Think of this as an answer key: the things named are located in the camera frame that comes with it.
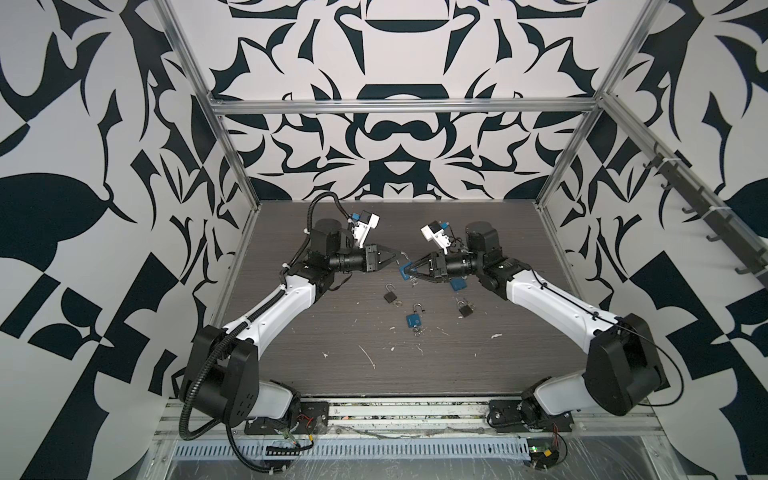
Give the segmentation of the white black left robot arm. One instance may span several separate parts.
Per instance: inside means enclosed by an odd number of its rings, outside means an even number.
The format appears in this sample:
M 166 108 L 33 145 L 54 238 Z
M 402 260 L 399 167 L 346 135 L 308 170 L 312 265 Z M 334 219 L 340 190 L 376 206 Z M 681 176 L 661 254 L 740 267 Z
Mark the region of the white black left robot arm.
M 261 357 L 292 320 L 338 288 L 337 274 L 376 272 L 394 261 L 396 251 L 367 240 L 379 221 L 369 211 L 345 223 L 317 221 L 306 230 L 297 259 L 282 267 L 280 283 L 268 297 L 237 320 L 206 326 L 195 335 L 179 390 L 183 439 L 250 419 L 274 421 L 287 429 L 297 425 L 300 394 L 262 380 Z

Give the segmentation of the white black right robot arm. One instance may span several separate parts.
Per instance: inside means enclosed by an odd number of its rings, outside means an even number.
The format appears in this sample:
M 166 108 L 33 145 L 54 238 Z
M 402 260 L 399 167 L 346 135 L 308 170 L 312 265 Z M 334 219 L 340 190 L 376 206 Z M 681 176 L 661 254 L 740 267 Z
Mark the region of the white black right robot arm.
M 474 276 L 486 290 L 555 327 L 587 356 L 584 369 L 543 379 L 523 392 L 517 414 L 527 428 L 542 429 L 558 417 L 592 407 L 624 416 L 667 387 L 663 353 L 645 320 L 593 306 L 505 255 L 488 222 L 470 223 L 463 241 L 446 228 L 437 221 L 422 227 L 422 236 L 437 248 L 408 265 L 407 275 L 432 283 Z

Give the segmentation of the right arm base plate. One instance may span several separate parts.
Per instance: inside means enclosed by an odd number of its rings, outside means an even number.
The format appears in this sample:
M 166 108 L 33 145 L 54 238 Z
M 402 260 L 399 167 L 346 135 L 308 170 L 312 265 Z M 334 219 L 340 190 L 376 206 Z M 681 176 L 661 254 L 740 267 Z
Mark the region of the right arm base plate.
M 569 414 L 550 415 L 533 398 L 491 400 L 486 422 L 501 433 L 572 431 L 572 418 Z

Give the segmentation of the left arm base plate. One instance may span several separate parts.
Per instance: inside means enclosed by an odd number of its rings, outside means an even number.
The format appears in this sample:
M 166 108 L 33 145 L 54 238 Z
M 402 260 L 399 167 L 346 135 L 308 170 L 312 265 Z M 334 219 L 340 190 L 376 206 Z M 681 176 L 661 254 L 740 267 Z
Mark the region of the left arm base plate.
M 260 417 L 248 420 L 244 432 L 251 436 L 321 433 L 327 427 L 329 410 L 330 404 L 325 401 L 293 402 L 279 419 Z

